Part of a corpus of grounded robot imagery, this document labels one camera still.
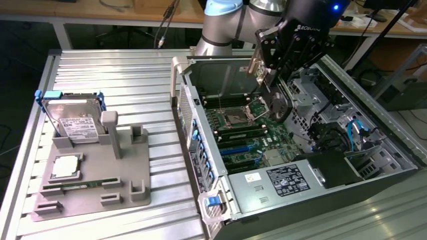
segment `motherboard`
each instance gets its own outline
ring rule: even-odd
[[[288,163],[301,153],[260,96],[209,98],[204,111],[229,174]]]

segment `hard drive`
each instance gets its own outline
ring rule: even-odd
[[[67,137],[74,144],[95,143],[98,135],[106,133],[99,122],[105,110],[101,93],[46,91],[42,98],[37,98],[35,93],[35,102],[53,124],[57,137]]]

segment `power supply label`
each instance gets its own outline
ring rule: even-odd
[[[266,170],[266,174],[273,185],[274,192],[280,197],[285,197],[309,189],[308,183],[296,164]]]
[[[58,121],[70,140],[98,137],[91,117],[61,118]]]

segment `metal workbench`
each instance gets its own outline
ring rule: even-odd
[[[170,58],[187,54],[187,50],[70,50],[47,57],[39,90],[101,90],[106,109],[118,113],[118,126],[143,124],[151,201],[142,207],[31,222],[27,213],[53,134],[34,104],[1,206],[0,239],[204,239],[169,105]],[[366,201],[252,239],[425,239],[425,202],[421,171]]]

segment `warning label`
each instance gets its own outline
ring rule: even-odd
[[[98,133],[91,117],[58,119],[70,140],[94,139]]]
[[[280,197],[296,194],[309,189],[302,174],[296,165],[266,170],[274,192]]]

